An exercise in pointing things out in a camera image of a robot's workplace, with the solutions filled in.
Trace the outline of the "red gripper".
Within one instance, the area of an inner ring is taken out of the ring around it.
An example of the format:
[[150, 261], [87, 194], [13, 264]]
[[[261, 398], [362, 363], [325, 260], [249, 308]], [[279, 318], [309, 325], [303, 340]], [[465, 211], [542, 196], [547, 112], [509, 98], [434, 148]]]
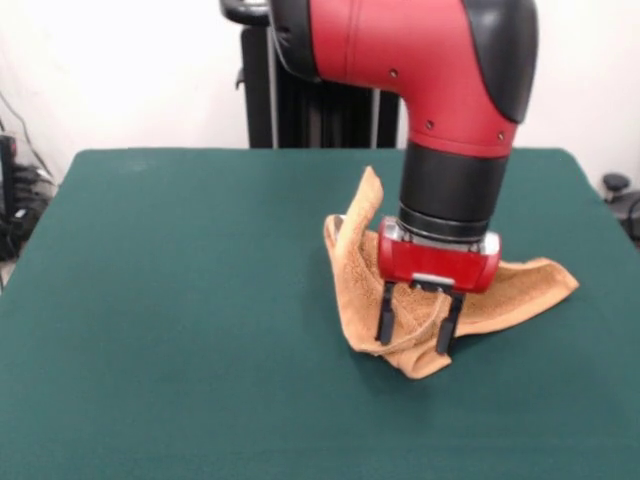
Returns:
[[[383, 218], [378, 232], [377, 265], [380, 276], [386, 281], [375, 339], [381, 345], [388, 345], [392, 340], [394, 282], [483, 293], [496, 276], [501, 253], [501, 238], [495, 232], [486, 233], [476, 243], [443, 243], [411, 233], [394, 217]], [[436, 352], [439, 355], [448, 354], [463, 305], [463, 294], [451, 295], [448, 313], [438, 332]]]

